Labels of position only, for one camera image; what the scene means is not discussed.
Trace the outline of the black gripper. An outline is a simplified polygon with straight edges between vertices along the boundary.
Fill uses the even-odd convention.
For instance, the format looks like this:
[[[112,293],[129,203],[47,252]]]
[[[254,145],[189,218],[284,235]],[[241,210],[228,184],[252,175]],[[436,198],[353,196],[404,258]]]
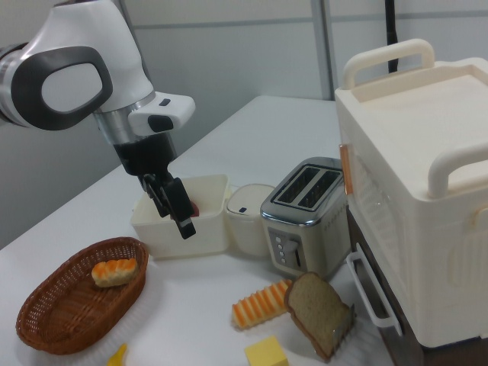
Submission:
[[[167,133],[146,136],[136,142],[114,145],[127,174],[138,177],[143,190],[155,204],[161,218],[169,214],[182,239],[196,233],[191,216],[194,208],[180,178],[168,171],[175,157],[171,137]]]

